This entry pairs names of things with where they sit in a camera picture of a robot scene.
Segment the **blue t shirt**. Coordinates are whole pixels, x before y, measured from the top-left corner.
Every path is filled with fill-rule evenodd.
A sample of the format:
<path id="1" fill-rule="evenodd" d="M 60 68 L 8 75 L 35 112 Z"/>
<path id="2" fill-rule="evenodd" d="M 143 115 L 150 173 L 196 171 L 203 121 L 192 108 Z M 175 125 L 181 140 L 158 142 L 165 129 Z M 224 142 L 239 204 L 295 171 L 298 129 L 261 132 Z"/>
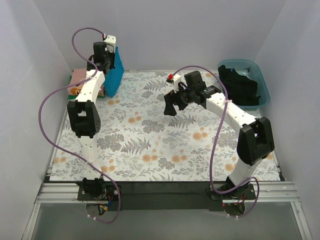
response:
<path id="1" fill-rule="evenodd" d="M 117 46 L 115 47 L 114 67 L 115 68 L 109 70 L 103 83 L 106 94 L 111 98 L 116 95 L 125 72 Z"/>

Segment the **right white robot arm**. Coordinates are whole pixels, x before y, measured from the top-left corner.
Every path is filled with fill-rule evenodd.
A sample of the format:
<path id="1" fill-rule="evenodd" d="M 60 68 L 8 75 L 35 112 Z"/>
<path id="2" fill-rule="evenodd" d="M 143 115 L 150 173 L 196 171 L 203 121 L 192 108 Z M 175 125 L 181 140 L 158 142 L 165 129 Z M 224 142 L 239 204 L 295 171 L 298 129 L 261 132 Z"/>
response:
<path id="1" fill-rule="evenodd" d="M 199 71 L 181 76 L 170 74 L 167 82 L 173 89 L 164 96 L 164 115 L 176 116 L 175 106 L 180 111 L 189 104 L 197 104 L 216 114 L 222 123 L 227 123 L 238 135 L 238 161 L 219 188 L 212 187 L 216 194 L 230 195 L 252 180 L 257 166 L 275 149 L 271 122 L 266 117 L 257 118 L 239 108 L 228 99 L 226 91 L 216 86 L 207 86 Z"/>

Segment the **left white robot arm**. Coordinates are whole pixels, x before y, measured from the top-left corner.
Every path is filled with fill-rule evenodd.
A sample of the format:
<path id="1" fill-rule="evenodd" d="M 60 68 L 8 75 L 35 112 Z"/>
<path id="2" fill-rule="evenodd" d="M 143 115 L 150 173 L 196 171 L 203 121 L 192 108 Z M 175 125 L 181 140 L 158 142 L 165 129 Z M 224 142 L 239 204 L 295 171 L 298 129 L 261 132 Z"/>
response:
<path id="1" fill-rule="evenodd" d="M 106 197 L 106 187 L 98 160 L 97 138 L 101 129 L 101 119 L 96 108 L 96 100 L 103 88 L 106 74 L 114 68 L 116 44 L 107 40 L 93 44 L 93 55 L 89 57 L 81 90 L 74 101 L 67 104 L 67 112 L 72 131 L 75 133 L 85 161 L 85 172 L 80 186 L 83 193 L 95 200 Z"/>

